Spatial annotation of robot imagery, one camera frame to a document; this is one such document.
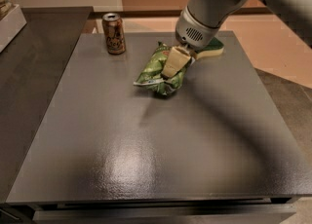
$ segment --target brown can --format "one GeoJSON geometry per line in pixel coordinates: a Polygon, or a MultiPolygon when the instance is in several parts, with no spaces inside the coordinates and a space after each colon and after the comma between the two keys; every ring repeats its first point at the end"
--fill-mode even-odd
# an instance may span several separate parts
{"type": "Polygon", "coordinates": [[[123,21],[115,13],[108,13],[102,19],[107,50],[110,54],[119,55],[126,50],[123,21]]]}

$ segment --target brown object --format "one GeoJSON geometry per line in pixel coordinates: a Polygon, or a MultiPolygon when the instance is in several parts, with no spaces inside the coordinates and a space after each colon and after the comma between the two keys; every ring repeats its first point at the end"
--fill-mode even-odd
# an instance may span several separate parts
{"type": "Polygon", "coordinates": [[[123,22],[116,13],[108,13],[102,18],[107,51],[119,55],[126,50],[123,22]]]}

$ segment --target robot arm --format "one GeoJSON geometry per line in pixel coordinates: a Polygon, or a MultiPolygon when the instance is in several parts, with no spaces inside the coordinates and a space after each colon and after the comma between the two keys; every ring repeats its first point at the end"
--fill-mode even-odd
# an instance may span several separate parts
{"type": "MultiPolygon", "coordinates": [[[[199,50],[207,46],[226,18],[247,0],[189,0],[176,24],[177,40],[199,50]]],[[[312,0],[260,0],[312,47],[312,0]]]]}

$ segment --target gray tabletop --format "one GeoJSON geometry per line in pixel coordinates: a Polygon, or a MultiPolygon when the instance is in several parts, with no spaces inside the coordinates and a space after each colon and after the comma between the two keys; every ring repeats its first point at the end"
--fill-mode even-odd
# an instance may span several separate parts
{"type": "Polygon", "coordinates": [[[311,168],[232,32],[172,97],[132,86],[173,33],[128,34],[111,56],[82,35],[9,204],[312,195],[311,168]]]}
{"type": "Polygon", "coordinates": [[[18,175],[91,8],[23,9],[0,54],[0,204],[18,175]]]}

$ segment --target white box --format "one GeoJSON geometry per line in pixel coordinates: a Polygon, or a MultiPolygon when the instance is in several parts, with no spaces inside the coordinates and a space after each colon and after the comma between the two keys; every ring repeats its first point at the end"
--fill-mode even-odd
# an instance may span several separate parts
{"type": "Polygon", "coordinates": [[[22,14],[20,5],[16,4],[14,8],[0,20],[0,53],[25,25],[26,19],[22,14]]]}

